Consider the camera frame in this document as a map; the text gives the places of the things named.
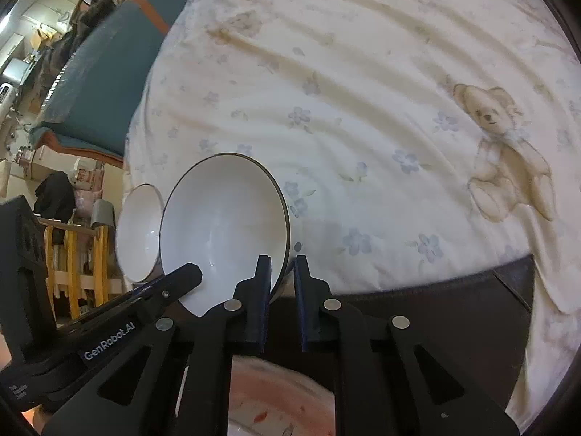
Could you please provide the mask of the person's left hand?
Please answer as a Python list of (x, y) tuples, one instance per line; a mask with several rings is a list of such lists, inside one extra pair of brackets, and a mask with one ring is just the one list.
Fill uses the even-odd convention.
[(15, 424), (26, 427), (32, 435), (46, 435), (44, 429), (54, 412), (41, 402), (26, 370), (12, 356), (6, 337), (1, 334), (1, 400)]

